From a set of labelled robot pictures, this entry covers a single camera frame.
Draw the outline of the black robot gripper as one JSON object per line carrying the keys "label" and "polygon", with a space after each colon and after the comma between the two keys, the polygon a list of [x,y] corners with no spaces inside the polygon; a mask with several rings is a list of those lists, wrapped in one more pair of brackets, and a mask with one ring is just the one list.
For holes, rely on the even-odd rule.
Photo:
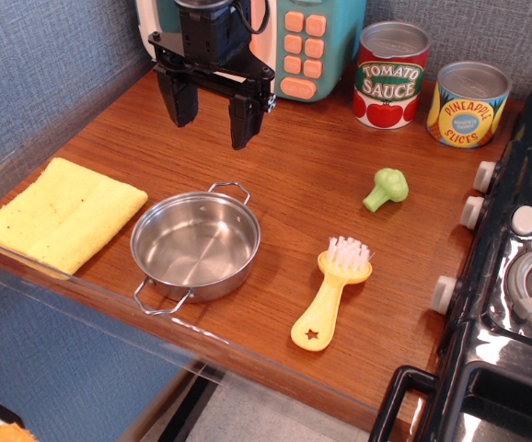
{"label": "black robot gripper", "polygon": [[[232,146],[239,150],[260,132],[264,111],[275,107],[271,84],[275,72],[251,49],[252,37],[269,25],[271,8],[264,3],[260,26],[251,25],[250,1],[177,1],[180,31],[152,32],[148,40],[157,60],[174,57],[176,64],[192,72],[213,73],[260,81],[261,105],[235,95],[229,100]],[[198,89],[177,76],[157,74],[160,93],[169,117],[178,127],[191,123],[199,111]]]}

